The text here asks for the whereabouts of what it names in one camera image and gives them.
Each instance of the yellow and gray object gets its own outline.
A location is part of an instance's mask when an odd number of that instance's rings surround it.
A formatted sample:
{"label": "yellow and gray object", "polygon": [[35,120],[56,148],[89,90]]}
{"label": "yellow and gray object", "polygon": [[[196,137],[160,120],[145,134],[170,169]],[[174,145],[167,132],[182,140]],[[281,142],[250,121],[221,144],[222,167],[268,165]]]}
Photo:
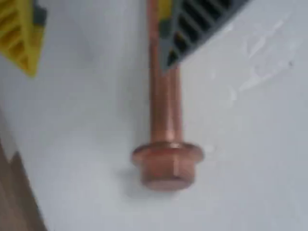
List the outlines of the yellow and gray object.
{"label": "yellow and gray object", "polygon": [[37,71],[46,18],[37,0],[0,0],[0,52],[30,77]]}
{"label": "yellow and gray object", "polygon": [[168,70],[214,35],[249,0],[159,0],[160,65]]}

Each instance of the yellow object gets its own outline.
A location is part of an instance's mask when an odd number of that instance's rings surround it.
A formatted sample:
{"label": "yellow object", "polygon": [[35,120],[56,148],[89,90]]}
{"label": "yellow object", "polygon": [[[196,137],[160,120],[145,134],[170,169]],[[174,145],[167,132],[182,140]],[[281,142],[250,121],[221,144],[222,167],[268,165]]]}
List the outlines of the yellow object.
{"label": "yellow object", "polygon": [[171,18],[173,0],[158,0],[158,19],[163,21]]}
{"label": "yellow object", "polygon": [[32,0],[0,0],[0,52],[33,77],[44,33],[33,24]]}

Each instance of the wooden surface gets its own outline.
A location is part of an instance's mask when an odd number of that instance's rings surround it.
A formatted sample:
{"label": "wooden surface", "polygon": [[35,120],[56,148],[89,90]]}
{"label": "wooden surface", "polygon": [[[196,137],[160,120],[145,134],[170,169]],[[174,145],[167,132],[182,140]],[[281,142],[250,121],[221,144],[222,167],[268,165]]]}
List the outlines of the wooden surface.
{"label": "wooden surface", "polygon": [[0,231],[45,231],[20,157],[8,163],[0,145]]}

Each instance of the vent slots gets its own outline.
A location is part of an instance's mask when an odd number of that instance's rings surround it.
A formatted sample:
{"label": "vent slots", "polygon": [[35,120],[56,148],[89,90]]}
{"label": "vent slots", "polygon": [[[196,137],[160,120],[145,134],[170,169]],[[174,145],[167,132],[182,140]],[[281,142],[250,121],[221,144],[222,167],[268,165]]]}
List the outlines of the vent slots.
{"label": "vent slots", "polygon": [[174,51],[170,51],[168,56],[168,66],[174,64],[178,58],[178,55]]}
{"label": "vent slots", "polygon": [[199,39],[198,32],[189,25],[182,15],[179,17],[179,26],[192,42],[196,42]]}
{"label": "vent slots", "polygon": [[181,53],[184,53],[187,51],[188,45],[186,41],[184,40],[184,38],[179,33],[176,33],[174,35],[173,42]]}
{"label": "vent slots", "polygon": [[21,36],[21,31],[20,31],[20,27],[17,26],[15,29],[13,29],[12,31],[8,32],[7,34],[5,34],[1,39],[0,39],[0,43],[2,46],[9,46],[11,43],[13,43],[14,41],[16,41],[16,39],[19,39]]}
{"label": "vent slots", "polygon": [[197,0],[197,2],[203,7],[203,9],[209,13],[213,19],[218,20],[221,17],[220,12],[209,0]]}
{"label": "vent slots", "polygon": [[0,19],[0,34],[5,32],[10,25],[16,25],[18,23],[17,19],[17,13],[12,13],[3,19]]}
{"label": "vent slots", "polygon": [[233,0],[219,0],[220,4],[225,8],[229,9],[232,5]]}
{"label": "vent slots", "polygon": [[22,68],[24,69],[28,69],[28,59],[25,57],[20,61],[20,65],[22,66]]}
{"label": "vent slots", "polygon": [[13,0],[0,2],[0,18],[6,16],[6,14],[11,13],[12,11],[15,11]]}
{"label": "vent slots", "polygon": [[185,12],[200,26],[203,31],[208,31],[210,28],[209,23],[203,18],[200,13],[187,1],[183,3]]}
{"label": "vent slots", "polygon": [[10,54],[16,58],[20,57],[23,53],[25,53],[23,42],[19,42],[16,46],[10,49]]}

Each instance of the copper-colored metal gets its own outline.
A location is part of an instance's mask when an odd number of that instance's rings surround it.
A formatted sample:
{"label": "copper-colored metal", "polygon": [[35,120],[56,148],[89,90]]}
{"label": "copper-colored metal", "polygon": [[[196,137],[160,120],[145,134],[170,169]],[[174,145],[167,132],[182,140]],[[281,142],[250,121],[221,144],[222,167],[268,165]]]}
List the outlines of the copper-colored metal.
{"label": "copper-colored metal", "polygon": [[151,143],[133,152],[141,167],[143,184],[153,190],[176,191],[189,187],[202,150],[182,141],[180,70],[162,74],[158,60],[157,1],[148,0],[151,84]]}

